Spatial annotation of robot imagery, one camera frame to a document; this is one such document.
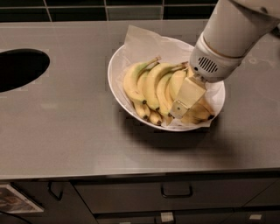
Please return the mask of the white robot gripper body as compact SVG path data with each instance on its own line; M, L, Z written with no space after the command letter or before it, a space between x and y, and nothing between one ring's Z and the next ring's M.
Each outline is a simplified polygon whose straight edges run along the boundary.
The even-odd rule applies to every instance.
M192 51L190 66L210 83L225 80L242 62L244 49L230 39L203 31Z

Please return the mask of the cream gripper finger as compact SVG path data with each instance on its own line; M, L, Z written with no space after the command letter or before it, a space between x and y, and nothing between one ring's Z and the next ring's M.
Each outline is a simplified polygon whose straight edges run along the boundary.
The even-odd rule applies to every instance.
M172 104L170 114L182 118L206 93L205 83L198 78L185 78Z

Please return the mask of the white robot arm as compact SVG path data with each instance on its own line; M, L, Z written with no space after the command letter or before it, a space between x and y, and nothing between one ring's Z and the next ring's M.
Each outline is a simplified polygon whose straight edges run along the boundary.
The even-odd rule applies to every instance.
M280 22L280 0L218 0L192 51L188 70L171 108L183 117L206 92L207 83L225 80L251 48Z

